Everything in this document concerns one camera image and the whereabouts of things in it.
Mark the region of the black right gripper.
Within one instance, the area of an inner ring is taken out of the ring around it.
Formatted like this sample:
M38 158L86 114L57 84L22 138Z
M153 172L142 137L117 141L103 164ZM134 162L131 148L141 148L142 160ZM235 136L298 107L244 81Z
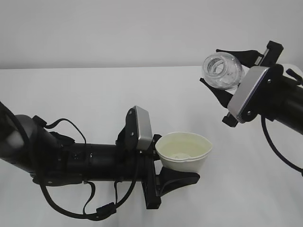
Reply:
M245 108L245 110L253 111L252 113L244 113L243 119L246 120L246 122L254 120L258 114L263 115L267 111L270 98L272 98L273 93L276 90L274 87L283 71L283 67L276 63L283 50L284 47L282 44L274 41L268 42L264 53L259 53L257 50L226 51L216 49L216 52L225 52L233 55L239 60L241 65L247 68L251 68L253 66L273 67L269 76L263 80L260 88L257 90L256 97L254 97L252 101L249 102L248 107ZM200 82L202 82L214 94L222 107L225 109L228 108L228 104L231 101L233 94L210 86L203 78L200 78ZM228 111L227 115L223 118L223 123L230 127L236 127L239 122L237 122Z

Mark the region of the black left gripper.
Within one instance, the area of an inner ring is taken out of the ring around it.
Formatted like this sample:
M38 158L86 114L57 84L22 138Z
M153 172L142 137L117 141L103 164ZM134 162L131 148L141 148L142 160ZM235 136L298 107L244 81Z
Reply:
M160 157L156 151L156 144L162 136L154 134L152 143L146 151L140 152L140 177L147 210L156 210L161 205L161 196L178 188L196 184L200 175L192 172L181 172L162 167L157 175L155 161Z

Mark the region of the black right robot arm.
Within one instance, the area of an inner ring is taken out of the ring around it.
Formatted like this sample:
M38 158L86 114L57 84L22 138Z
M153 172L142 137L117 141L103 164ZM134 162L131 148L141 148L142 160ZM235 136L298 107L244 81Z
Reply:
M226 125L236 127L259 115L303 132L303 78L277 63L283 49L269 41L264 53L217 49L205 59L200 81L228 110Z

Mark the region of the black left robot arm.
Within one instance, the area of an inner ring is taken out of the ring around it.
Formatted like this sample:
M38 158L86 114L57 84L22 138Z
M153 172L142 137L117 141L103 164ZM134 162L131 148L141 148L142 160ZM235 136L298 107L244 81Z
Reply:
M114 214L129 198L137 182L142 183L146 208L158 209L161 197L171 191L196 184L196 171L176 171L163 167L155 172L159 160L149 113L134 106L128 110L125 125L115 144L76 143L74 139L54 132L62 119L48 124L38 116L15 115L0 107L0 158L26 172L38 184L49 205L66 216L102 220ZM95 213L72 213L52 200L47 187L86 183L95 192L95 181L117 184L129 181L130 187L121 199L97 208Z

